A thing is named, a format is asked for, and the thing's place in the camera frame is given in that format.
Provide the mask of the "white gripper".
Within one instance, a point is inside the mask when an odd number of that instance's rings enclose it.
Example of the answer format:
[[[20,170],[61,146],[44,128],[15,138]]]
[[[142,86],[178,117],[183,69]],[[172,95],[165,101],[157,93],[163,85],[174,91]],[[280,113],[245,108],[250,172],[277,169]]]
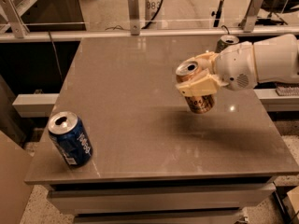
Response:
[[[197,62],[203,71],[176,85],[185,97],[215,94],[221,87],[240,91],[257,85],[254,49],[250,42],[232,45],[219,54],[205,52],[191,57],[188,62]]]

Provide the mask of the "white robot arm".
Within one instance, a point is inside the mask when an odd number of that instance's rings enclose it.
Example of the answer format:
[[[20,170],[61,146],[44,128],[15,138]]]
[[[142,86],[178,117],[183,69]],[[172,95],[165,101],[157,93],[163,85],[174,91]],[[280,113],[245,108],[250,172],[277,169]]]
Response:
[[[211,95],[219,88],[252,89],[259,83],[298,83],[298,40],[281,35],[263,41],[231,45],[219,53],[206,52],[185,61],[177,73],[194,67],[199,73],[177,84],[185,97]]]

